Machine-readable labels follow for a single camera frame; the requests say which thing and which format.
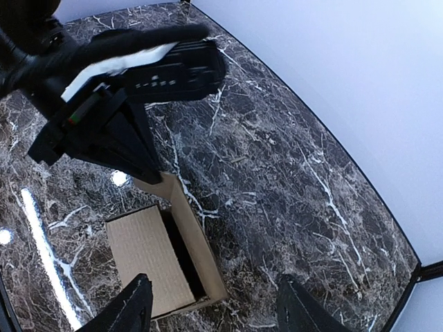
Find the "cardboard box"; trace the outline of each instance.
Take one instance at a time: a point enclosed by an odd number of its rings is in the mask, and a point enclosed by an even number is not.
[[[179,179],[136,187],[171,202],[170,210],[154,205],[106,223],[109,243],[123,287],[139,273],[152,282],[152,318],[165,317],[227,298],[208,241],[183,193]]]

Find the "marble table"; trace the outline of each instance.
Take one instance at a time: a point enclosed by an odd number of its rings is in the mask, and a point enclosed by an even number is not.
[[[147,104],[165,169],[178,174],[230,298],[155,331],[277,331],[282,273],[353,331],[380,331],[418,264],[387,207],[306,105],[250,51],[187,4],[67,24],[85,42],[110,28],[203,22],[229,63],[217,95]],[[155,202],[112,170],[26,152],[45,123],[18,93],[0,102],[1,273],[25,331],[70,331],[121,290],[104,220]]]

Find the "open cardboard box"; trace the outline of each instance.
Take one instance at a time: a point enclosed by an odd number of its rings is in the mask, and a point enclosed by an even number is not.
[[[152,282],[152,318],[181,313],[227,297],[213,253],[179,179],[136,187],[171,202],[170,210],[153,205],[107,221],[106,230],[123,287],[139,273]]]

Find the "dark marble countertop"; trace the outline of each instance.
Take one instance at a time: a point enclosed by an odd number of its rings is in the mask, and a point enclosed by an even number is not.
[[[205,100],[146,111],[230,298],[153,329],[277,331],[278,278],[293,273],[338,321],[380,331],[418,260],[359,168],[261,61],[189,5],[119,10],[66,27],[84,42],[110,28],[193,22],[210,26],[230,64],[226,82]],[[121,290],[104,220],[155,198],[110,169],[66,157],[51,168],[34,163],[26,152],[44,123],[18,93],[0,102],[0,264],[25,331],[70,331]]]

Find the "white wall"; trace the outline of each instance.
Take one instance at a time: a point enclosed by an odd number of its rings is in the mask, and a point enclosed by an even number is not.
[[[178,1],[179,0],[62,0],[57,12],[55,12],[55,16],[64,23],[122,8]]]
[[[443,278],[416,285],[392,332],[443,331],[442,296]]]
[[[443,2],[193,0],[363,169],[423,264],[443,260]]]

